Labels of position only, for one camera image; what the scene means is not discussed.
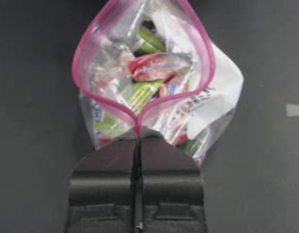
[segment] red candy wrapper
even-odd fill
[[[189,68],[186,57],[158,53],[141,56],[129,62],[129,72],[137,82],[168,80]]]

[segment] ziplock bag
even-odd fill
[[[146,127],[203,160],[243,79],[185,0],[110,0],[75,49],[73,78],[96,148]]]

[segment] candy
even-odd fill
[[[136,115],[140,114],[144,106],[152,100],[162,82],[162,80],[158,80],[156,82],[134,83],[124,90],[121,96],[128,100],[126,105]]]
[[[140,26],[137,33],[137,43],[134,49],[134,55],[148,55],[157,52],[165,52],[165,46],[162,42],[156,37],[154,33],[145,27]]]
[[[141,56],[129,62],[129,72],[137,82],[168,80],[188,67],[186,59],[166,53]]]

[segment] white spot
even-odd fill
[[[285,105],[287,117],[299,117],[299,105]]]

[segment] dark gray floor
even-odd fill
[[[105,1],[0,1],[0,233],[61,233],[66,183],[90,151],[70,78]],[[190,1],[245,78],[204,164],[211,233],[299,233],[299,1]]]

